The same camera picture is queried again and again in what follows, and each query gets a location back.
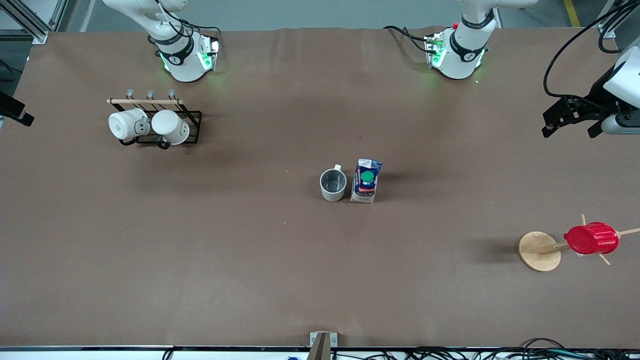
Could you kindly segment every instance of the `red cup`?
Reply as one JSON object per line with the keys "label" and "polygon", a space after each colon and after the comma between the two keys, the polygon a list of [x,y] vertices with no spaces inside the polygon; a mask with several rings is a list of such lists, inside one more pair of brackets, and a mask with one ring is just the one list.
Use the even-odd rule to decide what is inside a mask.
{"label": "red cup", "polygon": [[618,233],[603,222],[572,227],[564,234],[569,247],[578,254],[608,254],[618,247]]}

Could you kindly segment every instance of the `black wire rack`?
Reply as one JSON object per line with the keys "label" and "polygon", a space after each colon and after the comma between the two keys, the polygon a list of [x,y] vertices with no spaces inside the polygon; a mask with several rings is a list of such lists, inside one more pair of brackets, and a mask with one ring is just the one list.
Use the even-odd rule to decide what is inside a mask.
{"label": "black wire rack", "polygon": [[[200,125],[202,123],[202,111],[192,111],[187,109],[184,101],[175,96],[174,89],[169,90],[169,96],[166,100],[154,99],[154,92],[152,90],[147,92],[146,99],[134,99],[133,89],[128,89],[125,99],[111,98],[107,99],[107,103],[113,105],[113,107],[118,111],[127,110],[123,105],[128,105],[132,108],[138,108],[144,111],[146,118],[143,119],[143,123],[150,123],[151,118],[161,110],[172,110],[189,125],[189,137],[183,143],[198,143],[198,139],[200,138]],[[124,146],[133,145],[135,143],[155,144],[164,150],[169,149],[171,146],[170,143],[163,142],[162,135],[157,134],[152,128],[147,135],[136,136],[128,141],[120,140],[120,143]]]}

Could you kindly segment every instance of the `blue packaging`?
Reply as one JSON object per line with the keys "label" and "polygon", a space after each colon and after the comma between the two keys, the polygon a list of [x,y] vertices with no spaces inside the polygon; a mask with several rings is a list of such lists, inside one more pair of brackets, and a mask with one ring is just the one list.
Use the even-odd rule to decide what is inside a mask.
{"label": "blue packaging", "polygon": [[378,186],[378,174],[382,161],[373,159],[358,159],[358,166],[353,175],[351,187],[351,201],[372,204]]}

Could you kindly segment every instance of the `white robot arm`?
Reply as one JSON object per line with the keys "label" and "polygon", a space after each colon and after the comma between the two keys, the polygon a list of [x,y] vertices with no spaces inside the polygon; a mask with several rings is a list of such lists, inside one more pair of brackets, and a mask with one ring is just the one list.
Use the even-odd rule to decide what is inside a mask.
{"label": "white robot arm", "polygon": [[160,49],[165,69],[176,80],[195,81],[214,68],[219,39],[199,34],[173,14],[182,11],[188,0],[103,1],[149,33],[150,41]]}
{"label": "white robot arm", "polygon": [[497,22],[493,8],[525,8],[538,0],[458,0],[464,7],[457,28],[447,28],[426,39],[427,62],[452,79],[469,77],[486,51]]}
{"label": "white robot arm", "polygon": [[562,95],[544,114],[542,134],[550,137],[560,127],[595,120],[589,137],[640,135],[640,37],[619,56],[585,97]]}

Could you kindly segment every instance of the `round wooden base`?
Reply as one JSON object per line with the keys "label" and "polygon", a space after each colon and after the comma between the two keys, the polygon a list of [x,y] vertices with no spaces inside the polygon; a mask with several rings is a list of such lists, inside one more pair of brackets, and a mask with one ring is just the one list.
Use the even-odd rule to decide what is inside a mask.
{"label": "round wooden base", "polygon": [[518,242],[518,255],[520,255],[522,262],[532,270],[539,272],[551,271],[560,264],[560,252],[541,255],[537,251],[554,244],[557,244],[557,242],[551,236],[539,231],[532,231],[525,234]]}

